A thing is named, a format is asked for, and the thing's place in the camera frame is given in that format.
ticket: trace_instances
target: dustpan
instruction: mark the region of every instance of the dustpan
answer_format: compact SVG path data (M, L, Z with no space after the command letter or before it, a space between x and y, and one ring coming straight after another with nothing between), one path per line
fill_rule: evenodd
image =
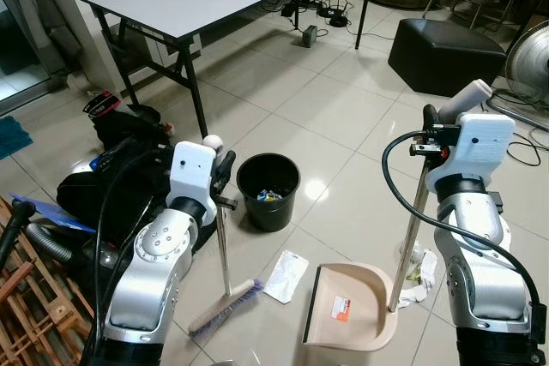
M424 210L428 191L424 167L414 207ZM397 304L420 220L410 216L395 282L379 267L358 262L320 265L311 297L303 343L371 352L383 349L396 332Z

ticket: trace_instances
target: blue mat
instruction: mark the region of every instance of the blue mat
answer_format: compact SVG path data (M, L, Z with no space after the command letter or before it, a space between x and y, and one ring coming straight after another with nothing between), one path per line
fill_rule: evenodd
M0 159L33 143L31 136L12 116L0 119Z

